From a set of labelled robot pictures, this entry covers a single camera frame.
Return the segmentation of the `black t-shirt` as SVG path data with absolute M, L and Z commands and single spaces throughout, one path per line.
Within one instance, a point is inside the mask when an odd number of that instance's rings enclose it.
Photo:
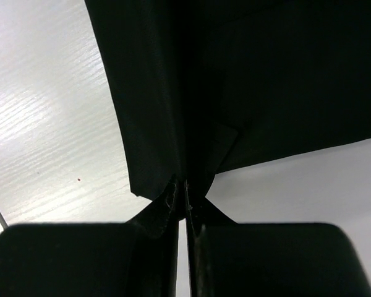
M 133 194 L 371 139 L 371 1 L 87 1 Z

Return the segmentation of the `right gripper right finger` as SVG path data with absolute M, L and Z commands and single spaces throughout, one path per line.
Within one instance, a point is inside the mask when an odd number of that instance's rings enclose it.
M 346 233 L 328 223 L 236 223 L 184 185 L 192 296 L 371 296 Z

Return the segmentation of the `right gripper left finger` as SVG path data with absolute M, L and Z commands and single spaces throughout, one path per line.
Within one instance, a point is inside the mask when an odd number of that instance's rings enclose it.
M 0 296 L 174 296 L 179 181 L 124 223 L 12 225 L 0 235 Z

